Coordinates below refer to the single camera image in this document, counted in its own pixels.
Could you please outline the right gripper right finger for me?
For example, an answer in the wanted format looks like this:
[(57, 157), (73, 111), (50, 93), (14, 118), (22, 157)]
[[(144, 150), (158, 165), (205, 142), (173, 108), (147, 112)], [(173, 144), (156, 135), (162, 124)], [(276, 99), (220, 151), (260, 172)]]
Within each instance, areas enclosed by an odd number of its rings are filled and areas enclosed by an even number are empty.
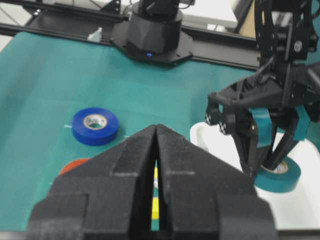
[(274, 240), (270, 205), (253, 180), (158, 124), (159, 227), (173, 240)]

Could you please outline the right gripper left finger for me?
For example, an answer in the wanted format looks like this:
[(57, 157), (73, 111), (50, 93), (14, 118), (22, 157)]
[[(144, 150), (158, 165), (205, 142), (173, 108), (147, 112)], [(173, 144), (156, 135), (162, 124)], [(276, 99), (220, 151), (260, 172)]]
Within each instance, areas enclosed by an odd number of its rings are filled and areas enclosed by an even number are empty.
[(156, 126), (55, 178), (29, 240), (130, 240), (151, 229)]

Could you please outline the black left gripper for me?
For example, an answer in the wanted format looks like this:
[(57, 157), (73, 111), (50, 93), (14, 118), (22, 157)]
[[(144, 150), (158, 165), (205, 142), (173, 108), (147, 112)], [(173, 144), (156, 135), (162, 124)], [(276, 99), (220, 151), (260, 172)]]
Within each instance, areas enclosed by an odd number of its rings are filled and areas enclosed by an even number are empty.
[[(251, 178), (262, 163), (275, 170), (306, 138), (311, 121), (320, 121), (319, 62), (273, 63), (207, 98), (205, 123), (231, 134), (241, 169)], [(272, 123), (284, 134), (270, 150)]]

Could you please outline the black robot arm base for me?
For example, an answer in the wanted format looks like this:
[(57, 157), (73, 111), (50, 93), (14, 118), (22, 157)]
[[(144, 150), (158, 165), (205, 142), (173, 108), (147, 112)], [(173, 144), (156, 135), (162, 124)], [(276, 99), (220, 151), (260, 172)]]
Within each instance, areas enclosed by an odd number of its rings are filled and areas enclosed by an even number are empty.
[(117, 23), (111, 43), (136, 61), (173, 64), (193, 56), (193, 38), (183, 32), (178, 0), (139, 0), (129, 20)]

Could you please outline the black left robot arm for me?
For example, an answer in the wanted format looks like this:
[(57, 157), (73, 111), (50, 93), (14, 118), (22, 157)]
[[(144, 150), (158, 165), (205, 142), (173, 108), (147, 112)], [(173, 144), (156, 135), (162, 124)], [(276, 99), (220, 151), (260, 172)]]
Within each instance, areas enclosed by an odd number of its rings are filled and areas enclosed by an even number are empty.
[(231, 135), (242, 171), (272, 171), (320, 120), (320, 64), (305, 64), (319, 37), (310, 0), (257, 0), (254, 4), (259, 68), (208, 95), (205, 121)]

